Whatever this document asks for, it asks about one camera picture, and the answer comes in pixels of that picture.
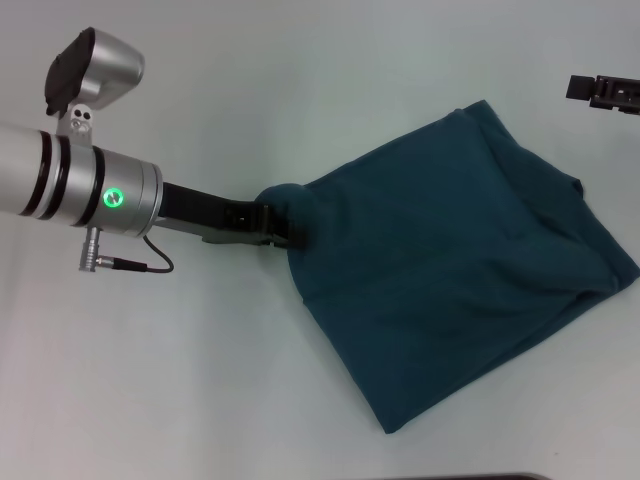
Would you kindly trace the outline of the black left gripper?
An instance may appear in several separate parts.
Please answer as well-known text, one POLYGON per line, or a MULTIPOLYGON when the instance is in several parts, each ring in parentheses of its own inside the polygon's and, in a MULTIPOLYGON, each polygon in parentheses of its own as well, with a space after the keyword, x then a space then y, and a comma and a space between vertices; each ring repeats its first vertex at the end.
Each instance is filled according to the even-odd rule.
POLYGON ((163 183, 155 226, 198 236, 209 244, 303 249, 304 228, 269 205, 226 198, 163 183))

